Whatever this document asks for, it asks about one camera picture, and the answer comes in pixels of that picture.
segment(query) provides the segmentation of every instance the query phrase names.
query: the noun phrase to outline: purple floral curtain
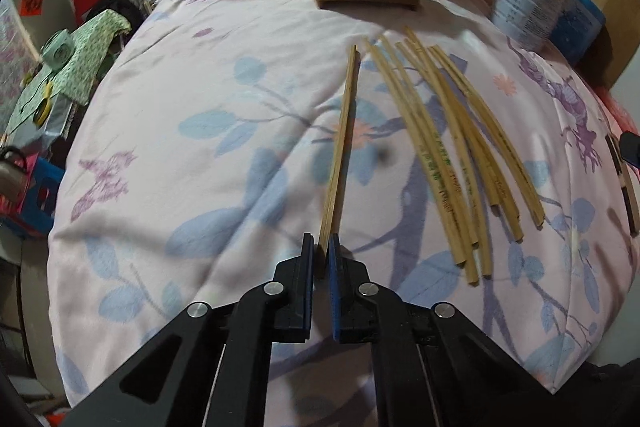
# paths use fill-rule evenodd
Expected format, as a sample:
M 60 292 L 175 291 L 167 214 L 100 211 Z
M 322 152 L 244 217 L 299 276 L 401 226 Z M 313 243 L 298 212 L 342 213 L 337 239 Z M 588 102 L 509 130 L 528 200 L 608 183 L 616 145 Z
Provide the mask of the purple floral curtain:
M 37 52 L 13 0 L 0 0 L 0 134 L 22 91 L 20 81 L 37 62 Z

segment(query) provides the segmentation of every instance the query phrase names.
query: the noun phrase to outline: pile of chopsticks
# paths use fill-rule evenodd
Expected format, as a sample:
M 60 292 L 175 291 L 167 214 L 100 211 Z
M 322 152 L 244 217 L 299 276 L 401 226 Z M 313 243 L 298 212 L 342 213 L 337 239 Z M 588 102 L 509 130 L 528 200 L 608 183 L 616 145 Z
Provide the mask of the pile of chopsticks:
M 365 46 L 384 77 L 418 153 L 436 198 L 438 213 L 454 262 L 464 266 L 468 283 L 478 283 L 478 268 L 473 254 L 476 247 L 482 275 L 491 276 L 493 270 L 491 243 L 479 179 L 489 204 L 501 208 L 514 241 L 521 241 L 524 235 L 520 227 L 520 213 L 509 185 L 494 158 L 492 149 L 476 126 L 476 118 L 482 123 L 488 139 L 507 164 L 537 227 L 542 226 L 545 212 L 529 174 L 508 136 L 469 80 L 439 46 L 425 49 L 409 28 L 406 29 L 406 35 L 407 39 L 396 43 L 396 48 L 391 46 L 384 36 L 380 37 L 386 54 L 391 58 L 391 64 L 380 48 L 372 46 L 369 42 L 365 42 Z M 442 105 L 456 155 L 460 160 L 466 198 L 436 125 L 417 93 L 399 54 L 418 71 Z M 444 78 L 436 62 L 449 74 L 476 118 L 467 111 L 465 104 L 454 92 L 455 88 Z

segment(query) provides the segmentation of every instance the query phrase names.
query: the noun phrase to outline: purple bird print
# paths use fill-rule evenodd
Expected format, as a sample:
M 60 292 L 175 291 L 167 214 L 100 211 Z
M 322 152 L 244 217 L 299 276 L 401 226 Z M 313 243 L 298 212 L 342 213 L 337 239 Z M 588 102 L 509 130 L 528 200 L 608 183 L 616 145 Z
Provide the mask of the purple bird print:
M 115 153 L 106 161 L 80 160 L 80 166 L 95 175 L 95 183 L 74 205 L 71 221 L 76 221 L 95 203 L 117 199 L 129 192 L 127 181 L 120 174 L 135 159 L 133 151 L 124 151 Z
M 535 62 L 513 47 L 511 39 L 507 38 L 507 44 L 509 45 L 509 48 L 511 48 L 511 50 L 513 50 L 513 52 L 520 58 L 520 69 L 523 73 L 540 86 L 546 93 L 558 100 L 560 104 L 562 104 L 564 110 L 575 118 L 575 129 L 571 126 L 567 126 L 562 130 L 562 137 L 567 141 L 569 146 L 571 146 L 567 136 L 569 134 L 574 135 L 575 145 L 578 149 L 578 153 L 580 154 L 580 160 L 584 165 L 585 172 L 587 171 L 587 160 L 590 160 L 591 162 L 591 172 L 595 172 L 596 165 L 601 165 L 600 155 L 595 149 L 593 149 L 593 144 L 598 135 L 595 131 L 591 131 L 587 128 L 587 105 L 570 84 L 573 77 L 569 76 L 566 79 L 562 79 L 562 83 L 551 82 L 546 78 L 544 72 L 536 66 Z

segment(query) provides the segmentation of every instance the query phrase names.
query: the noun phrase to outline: green patterned cloth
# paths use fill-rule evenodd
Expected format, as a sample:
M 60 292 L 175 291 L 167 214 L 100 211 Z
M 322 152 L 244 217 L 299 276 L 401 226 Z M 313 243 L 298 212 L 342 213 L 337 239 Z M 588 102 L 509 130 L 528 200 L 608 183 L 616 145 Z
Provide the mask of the green patterned cloth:
M 76 51 L 66 66 L 53 77 L 52 96 L 62 93 L 82 106 L 87 105 L 96 73 L 107 55 L 111 41 L 119 33 L 130 31 L 129 21 L 113 10 L 105 10 L 73 32 Z M 24 89 L 15 104 L 7 133 L 10 134 L 34 114 L 44 98 L 44 87 L 50 72 L 49 67 L 43 66 Z

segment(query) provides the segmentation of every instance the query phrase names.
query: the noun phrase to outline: blue container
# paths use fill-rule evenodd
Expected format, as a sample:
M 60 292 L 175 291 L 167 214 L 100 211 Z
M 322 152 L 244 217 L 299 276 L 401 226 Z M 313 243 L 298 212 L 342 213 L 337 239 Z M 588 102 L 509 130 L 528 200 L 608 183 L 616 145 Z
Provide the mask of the blue container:
M 575 66 L 602 29 L 606 18 L 591 0 L 568 0 L 549 40 Z

